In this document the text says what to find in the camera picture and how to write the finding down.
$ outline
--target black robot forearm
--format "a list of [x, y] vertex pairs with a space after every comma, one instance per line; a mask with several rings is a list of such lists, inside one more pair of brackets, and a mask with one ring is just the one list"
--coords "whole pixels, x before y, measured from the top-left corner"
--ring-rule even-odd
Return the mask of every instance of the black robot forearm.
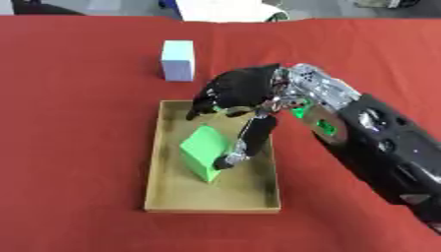
[[392, 204], [407, 205], [441, 232], [441, 149], [426, 131], [364, 94], [338, 112], [344, 145], [323, 144], [359, 179]]

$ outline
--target green foam block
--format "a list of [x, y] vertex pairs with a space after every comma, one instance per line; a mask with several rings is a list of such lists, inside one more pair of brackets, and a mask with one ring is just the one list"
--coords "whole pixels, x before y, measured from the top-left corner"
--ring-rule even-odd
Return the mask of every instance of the green foam block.
[[213, 181], [219, 170], [213, 168], [213, 162], [229, 147], [228, 139], [215, 128], [203, 125], [180, 145], [180, 152], [185, 164], [204, 181]]

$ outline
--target red table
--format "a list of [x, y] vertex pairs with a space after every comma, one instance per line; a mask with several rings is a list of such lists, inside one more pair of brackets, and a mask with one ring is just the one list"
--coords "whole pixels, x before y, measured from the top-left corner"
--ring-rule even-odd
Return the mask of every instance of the red table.
[[[275, 133], [273, 216], [143, 212], [161, 99], [271, 62], [321, 66], [435, 137], [441, 21], [213, 25], [162, 18], [0, 18], [0, 250], [440, 251], [441, 238], [356, 180], [291, 115]], [[196, 45], [194, 83], [166, 83], [165, 39]]]

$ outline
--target cardboard tray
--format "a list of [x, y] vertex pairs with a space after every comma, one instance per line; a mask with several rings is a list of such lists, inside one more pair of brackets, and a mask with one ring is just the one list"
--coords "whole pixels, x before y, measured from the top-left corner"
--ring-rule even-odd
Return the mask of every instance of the cardboard tray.
[[273, 148], [233, 169], [224, 170], [212, 183], [202, 181], [185, 167], [179, 144], [201, 123], [208, 122], [235, 143], [249, 116], [226, 118], [203, 115], [189, 122], [191, 101], [160, 103], [145, 209], [151, 212], [277, 213], [281, 208]]

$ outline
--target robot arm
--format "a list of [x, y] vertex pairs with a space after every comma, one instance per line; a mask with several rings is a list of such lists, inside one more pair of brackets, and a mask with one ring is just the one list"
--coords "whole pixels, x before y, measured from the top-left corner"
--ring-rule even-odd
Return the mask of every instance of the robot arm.
[[374, 96], [360, 94], [311, 65], [275, 64], [220, 75], [195, 98], [187, 119], [215, 112], [216, 106], [247, 107], [230, 116], [256, 112], [233, 151], [216, 159], [216, 168], [256, 155], [277, 125], [272, 114], [289, 109], [355, 176], [441, 233], [440, 145]]

